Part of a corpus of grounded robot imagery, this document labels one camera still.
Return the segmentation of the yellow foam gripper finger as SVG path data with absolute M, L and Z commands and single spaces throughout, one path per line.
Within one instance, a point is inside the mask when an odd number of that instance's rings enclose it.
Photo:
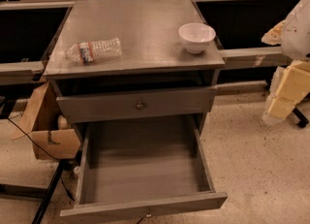
M 278 67 L 269 90 L 263 122 L 274 125 L 285 121 L 296 105 L 310 93 L 310 62 L 295 60 L 287 68 Z

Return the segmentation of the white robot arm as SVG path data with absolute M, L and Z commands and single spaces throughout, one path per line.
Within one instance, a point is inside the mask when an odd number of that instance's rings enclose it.
M 310 0 L 300 0 L 283 21 L 263 35 L 262 42 L 280 45 L 293 61 L 286 69 L 278 67 L 271 80 L 263 122 L 274 125 L 284 121 L 310 93 Z

